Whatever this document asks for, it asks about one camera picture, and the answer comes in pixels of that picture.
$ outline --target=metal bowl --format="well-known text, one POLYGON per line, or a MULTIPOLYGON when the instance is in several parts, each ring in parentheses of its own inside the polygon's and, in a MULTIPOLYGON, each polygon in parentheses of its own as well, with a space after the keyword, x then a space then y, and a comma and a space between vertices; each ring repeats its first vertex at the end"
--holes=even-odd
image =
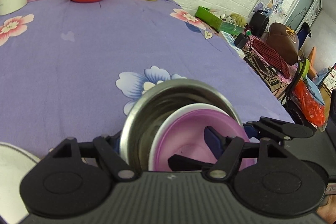
POLYGON ((194 103, 217 106, 243 126, 231 103, 213 87, 191 79, 165 81, 147 91, 128 114, 120 139, 122 159, 138 173, 148 170, 152 142, 164 120, 194 103))

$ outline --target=red plaid cloth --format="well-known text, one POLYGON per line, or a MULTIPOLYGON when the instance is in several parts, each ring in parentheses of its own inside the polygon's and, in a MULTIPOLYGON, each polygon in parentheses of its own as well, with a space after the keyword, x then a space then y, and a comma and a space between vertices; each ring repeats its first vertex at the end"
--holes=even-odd
POLYGON ((290 77, 288 65, 283 60, 283 58, 278 54, 277 51, 275 51, 266 43, 258 39, 255 39, 253 41, 253 47, 265 59, 267 63, 272 65, 277 70, 281 71, 284 78, 288 79, 290 77))

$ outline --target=black speaker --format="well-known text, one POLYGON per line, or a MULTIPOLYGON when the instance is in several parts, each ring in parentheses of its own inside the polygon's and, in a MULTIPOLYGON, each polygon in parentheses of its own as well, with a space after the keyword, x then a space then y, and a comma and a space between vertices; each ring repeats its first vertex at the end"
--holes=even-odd
POLYGON ((268 13, 264 10, 258 10, 254 13, 250 21, 250 29, 253 35, 261 37, 265 32, 269 22, 268 13))

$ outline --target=green box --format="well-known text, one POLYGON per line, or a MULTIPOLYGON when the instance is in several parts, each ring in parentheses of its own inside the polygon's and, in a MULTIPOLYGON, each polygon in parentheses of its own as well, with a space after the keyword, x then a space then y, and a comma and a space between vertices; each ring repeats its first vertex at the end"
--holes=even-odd
POLYGON ((199 6, 195 17, 203 20, 206 24, 214 28, 217 32, 223 31, 232 35, 239 35, 245 30, 245 27, 236 26, 235 24, 222 21, 220 18, 209 12, 210 9, 199 6))

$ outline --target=ribbed gray panel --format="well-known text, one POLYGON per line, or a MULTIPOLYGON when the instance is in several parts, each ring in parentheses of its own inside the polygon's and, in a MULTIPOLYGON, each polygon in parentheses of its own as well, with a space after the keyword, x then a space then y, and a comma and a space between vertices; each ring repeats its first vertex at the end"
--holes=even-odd
POLYGON ((200 173, 143 173, 120 183, 103 205, 85 215, 49 220, 28 216, 22 224, 322 224, 317 215, 272 219, 242 206, 225 184, 200 173))

